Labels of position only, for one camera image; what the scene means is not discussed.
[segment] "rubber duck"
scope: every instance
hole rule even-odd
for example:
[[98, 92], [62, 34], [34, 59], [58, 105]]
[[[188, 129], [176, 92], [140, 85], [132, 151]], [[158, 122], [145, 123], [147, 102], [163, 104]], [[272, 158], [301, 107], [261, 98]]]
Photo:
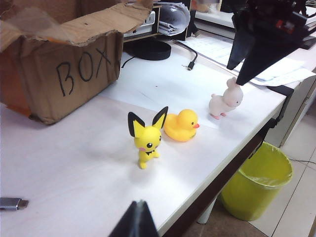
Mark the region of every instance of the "rubber duck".
[[172, 139], [187, 142], [192, 139], [199, 128], [198, 116], [193, 110], [182, 110], [178, 115], [167, 114], [164, 132]]

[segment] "black cable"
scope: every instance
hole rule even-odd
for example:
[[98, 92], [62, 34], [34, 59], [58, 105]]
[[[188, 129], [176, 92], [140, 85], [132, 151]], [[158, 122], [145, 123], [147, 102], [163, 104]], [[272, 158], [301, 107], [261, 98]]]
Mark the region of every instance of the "black cable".
[[311, 160], [303, 160], [303, 159], [289, 159], [289, 160], [300, 161], [300, 162], [308, 162], [308, 163], [316, 164], [316, 162], [311, 161]]
[[191, 70], [193, 69], [194, 64], [195, 64], [195, 61], [196, 61], [196, 59], [197, 59], [197, 57], [198, 57], [198, 53], [197, 53], [194, 49], [188, 47], [186, 44], [184, 44], [184, 43], [182, 43], [182, 42], [180, 42], [180, 41], [178, 41], [178, 40], [174, 40], [174, 41], [177, 42], [177, 43], [179, 43], [179, 44], [181, 44], [182, 46], [184, 46], [185, 48], [187, 48], [188, 50], [190, 50], [190, 51], [192, 51], [193, 53], [196, 54], [196, 56], [194, 57], [194, 59], [193, 59], [193, 60], [189, 63], [189, 65], [187, 66], [187, 69], [188, 69], [189, 71], [191, 71]]
[[131, 57], [130, 59], [127, 59], [127, 60], [123, 63], [123, 65], [121, 66], [121, 68], [124, 68], [125, 64], [126, 64], [129, 60], [132, 60], [133, 58], [135, 58], [135, 56], [134, 56], [134, 57]]

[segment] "usb connector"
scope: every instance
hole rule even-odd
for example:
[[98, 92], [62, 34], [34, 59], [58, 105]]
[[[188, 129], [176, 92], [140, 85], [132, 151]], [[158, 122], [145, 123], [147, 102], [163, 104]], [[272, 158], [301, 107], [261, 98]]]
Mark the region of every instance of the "usb connector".
[[22, 200], [21, 198], [9, 198], [1, 197], [0, 198], [0, 210], [20, 210], [27, 207], [29, 201]]

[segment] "open cardboard box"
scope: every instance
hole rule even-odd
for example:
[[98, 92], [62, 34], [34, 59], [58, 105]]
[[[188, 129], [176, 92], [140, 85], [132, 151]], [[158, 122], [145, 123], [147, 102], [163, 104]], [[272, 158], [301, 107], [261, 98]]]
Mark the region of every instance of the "open cardboard box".
[[52, 124], [119, 77], [123, 34], [152, 0], [15, 0], [0, 6], [1, 102]]

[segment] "trash bin rim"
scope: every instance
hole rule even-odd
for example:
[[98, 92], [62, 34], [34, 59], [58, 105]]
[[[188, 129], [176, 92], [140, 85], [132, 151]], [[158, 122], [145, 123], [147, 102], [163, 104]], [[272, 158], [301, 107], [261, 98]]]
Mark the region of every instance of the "trash bin rim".
[[278, 148], [278, 147], [276, 147], [276, 146], [274, 146], [274, 145], [272, 145], [272, 144], [270, 144], [270, 143], [268, 143], [268, 142], [263, 142], [262, 145], [264, 145], [264, 144], [267, 145], [267, 146], [272, 147], [273, 149], [278, 150], [282, 155], [284, 155], [284, 157], [286, 158], [286, 160], [287, 160], [287, 162], [288, 162], [288, 164], [289, 164], [289, 166], [290, 166], [290, 170], [291, 170], [291, 174], [290, 174], [289, 179], [288, 179], [287, 181], [284, 181], [284, 182], [278, 184], [278, 185], [267, 185], [267, 184], [262, 184], [262, 183], [260, 183], [260, 182], [257, 182], [257, 181], [255, 181], [255, 180], [251, 179], [249, 176], [247, 176], [247, 175], [241, 170], [241, 168], [238, 169], [238, 173], [240, 173], [240, 174], [241, 174], [243, 177], [245, 177], [246, 179], [249, 179], [251, 182], [254, 182], [254, 183], [256, 183], [256, 184], [259, 184], [259, 185], [261, 185], [261, 186], [268, 187], [268, 188], [278, 188], [278, 187], [282, 187], [282, 186], [288, 184], [288, 183], [292, 180], [292, 177], [293, 177], [293, 165], [292, 165], [292, 162], [289, 160], [289, 158], [287, 157], [287, 155], [284, 154], [284, 152], [283, 152], [280, 148]]

